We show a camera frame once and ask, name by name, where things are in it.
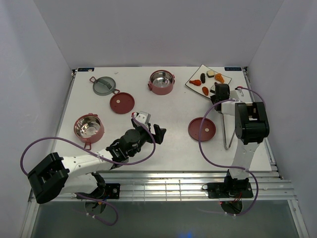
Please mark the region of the metal tongs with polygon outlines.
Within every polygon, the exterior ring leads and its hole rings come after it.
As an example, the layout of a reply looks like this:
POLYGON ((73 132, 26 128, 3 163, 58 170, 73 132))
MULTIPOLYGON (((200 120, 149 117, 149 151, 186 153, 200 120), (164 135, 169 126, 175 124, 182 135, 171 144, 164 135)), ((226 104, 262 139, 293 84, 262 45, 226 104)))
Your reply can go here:
POLYGON ((233 143, 233 139, 235 137, 235 121, 231 117, 230 120, 229 116, 226 116, 224 114, 221 114, 221 125, 222 125, 222 136, 223 136, 223 146, 226 151, 228 151, 233 143), (229 131, 231 132, 231 136, 228 136, 227 133, 227 122, 230 122, 229 124, 229 131))

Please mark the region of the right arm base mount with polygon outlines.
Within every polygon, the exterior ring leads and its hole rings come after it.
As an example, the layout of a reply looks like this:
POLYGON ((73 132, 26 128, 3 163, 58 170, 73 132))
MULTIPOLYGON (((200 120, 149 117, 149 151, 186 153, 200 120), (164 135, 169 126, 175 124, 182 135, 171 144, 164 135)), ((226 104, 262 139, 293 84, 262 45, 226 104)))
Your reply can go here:
POLYGON ((251 184, 248 178, 232 178, 229 172, 223 182, 209 182, 202 186, 208 192, 208 198, 253 198, 251 184))

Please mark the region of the fried chicken drumstick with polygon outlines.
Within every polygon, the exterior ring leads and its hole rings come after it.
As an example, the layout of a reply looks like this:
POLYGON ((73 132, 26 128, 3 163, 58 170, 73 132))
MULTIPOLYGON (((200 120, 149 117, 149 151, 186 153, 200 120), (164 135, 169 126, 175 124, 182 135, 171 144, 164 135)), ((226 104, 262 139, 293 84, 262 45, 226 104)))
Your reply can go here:
POLYGON ((200 86, 202 84, 201 80, 198 80, 198 79, 190 80, 189 83, 195 86, 200 86))

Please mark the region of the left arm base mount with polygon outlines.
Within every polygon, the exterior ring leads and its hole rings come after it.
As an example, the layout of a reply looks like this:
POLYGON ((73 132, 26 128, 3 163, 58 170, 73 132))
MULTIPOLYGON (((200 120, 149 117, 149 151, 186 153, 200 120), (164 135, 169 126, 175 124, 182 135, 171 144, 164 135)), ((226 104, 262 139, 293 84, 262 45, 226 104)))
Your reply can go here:
POLYGON ((86 174, 85 177, 92 181, 92 184, 90 185, 89 192, 79 192, 78 195, 76 195, 77 199, 83 197, 100 200, 119 199, 119 183, 106 183, 104 178, 97 172, 86 174))

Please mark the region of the white square plate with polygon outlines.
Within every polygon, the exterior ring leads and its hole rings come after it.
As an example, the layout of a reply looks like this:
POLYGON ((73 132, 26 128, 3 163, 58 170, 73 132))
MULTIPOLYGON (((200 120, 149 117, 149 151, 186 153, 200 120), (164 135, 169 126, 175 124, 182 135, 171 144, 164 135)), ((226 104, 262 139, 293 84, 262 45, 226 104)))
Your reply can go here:
POLYGON ((204 73, 206 75, 206 72, 208 70, 213 70, 215 72, 215 74, 217 73, 221 73, 224 80, 225 80, 225 84, 230 84, 231 81, 232 81, 232 78, 228 76, 227 73, 224 72, 224 67, 207 67, 205 65, 201 65, 196 71, 195 73, 189 78, 189 80, 185 83, 185 86, 188 87, 190 90, 194 91, 195 93, 207 98, 207 99, 210 99, 210 96, 212 95, 212 93, 210 92, 210 89, 211 87, 214 85, 214 83, 219 83, 217 82, 214 77, 213 78, 208 78, 206 76, 206 82, 205 84, 201 84, 200 86, 195 86, 193 84, 190 84, 189 81, 190 80, 195 80, 195 79, 198 79, 200 80, 200 75, 201 73, 204 73), (202 87, 207 87, 209 89, 209 95, 208 96, 205 96, 202 92, 202 87))

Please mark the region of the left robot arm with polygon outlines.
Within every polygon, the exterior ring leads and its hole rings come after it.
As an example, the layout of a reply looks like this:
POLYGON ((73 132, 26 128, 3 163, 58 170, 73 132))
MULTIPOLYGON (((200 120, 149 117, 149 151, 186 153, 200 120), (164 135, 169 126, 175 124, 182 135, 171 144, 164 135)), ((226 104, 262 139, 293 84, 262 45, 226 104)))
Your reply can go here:
POLYGON ((151 133, 135 125, 97 153, 86 151, 82 156, 70 157, 62 157, 57 152, 48 154, 27 174, 37 203, 50 202, 65 193, 75 193, 78 198, 81 195, 104 198, 107 187, 99 172, 130 165, 129 159, 145 143, 162 144, 166 129, 154 124, 154 130, 151 133))

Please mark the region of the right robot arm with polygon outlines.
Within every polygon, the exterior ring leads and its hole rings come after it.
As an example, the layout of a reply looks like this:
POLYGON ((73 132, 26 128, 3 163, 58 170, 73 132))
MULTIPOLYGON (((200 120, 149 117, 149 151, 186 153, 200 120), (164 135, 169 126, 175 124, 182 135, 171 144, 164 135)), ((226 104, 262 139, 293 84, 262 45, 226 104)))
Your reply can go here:
POLYGON ((218 113, 234 117, 234 135, 238 143, 223 185, 225 194, 230 197, 235 197, 241 192, 241 185, 248 183, 249 168, 255 151, 269 135, 265 103, 243 102, 242 89, 244 87, 238 86, 231 91, 228 84, 216 83, 211 96, 218 113))

